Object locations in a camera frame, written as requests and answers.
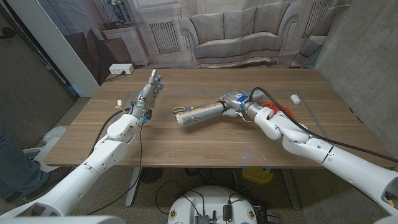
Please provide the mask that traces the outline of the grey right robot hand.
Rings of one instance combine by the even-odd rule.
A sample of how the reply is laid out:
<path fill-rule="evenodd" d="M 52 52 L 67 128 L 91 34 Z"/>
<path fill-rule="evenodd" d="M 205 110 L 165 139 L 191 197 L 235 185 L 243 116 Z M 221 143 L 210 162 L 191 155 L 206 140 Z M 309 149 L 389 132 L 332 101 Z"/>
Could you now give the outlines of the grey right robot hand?
<path fill-rule="evenodd" d="M 250 93 L 246 91 L 230 91 L 219 97 L 216 102 L 223 105 L 223 114 L 226 116 L 236 117 L 245 113 L 251 119 L 254 119 L 262 108 L 258 101 L 263 99 L 264 96 L 263 92 L 256 90 L 253 93 L 252 101 L 249 101 Z"/>

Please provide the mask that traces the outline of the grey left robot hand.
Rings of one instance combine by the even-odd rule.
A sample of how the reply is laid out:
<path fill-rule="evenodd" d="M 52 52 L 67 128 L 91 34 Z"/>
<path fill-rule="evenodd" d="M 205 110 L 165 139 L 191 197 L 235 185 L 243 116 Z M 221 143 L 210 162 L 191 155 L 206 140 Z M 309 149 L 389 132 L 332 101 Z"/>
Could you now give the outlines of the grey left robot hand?
<path fill-rule="evenodd" d="M 129 111 L 129 114 L 142 121 L 145 117 L 150 119 L 152 108 L 155 105 L 155 99 L 159 93 L 164 89 L 162 76 L 157 75 L 157 71 L 153 70 L 148 82 L 138 92 L 134 105 Z"/>

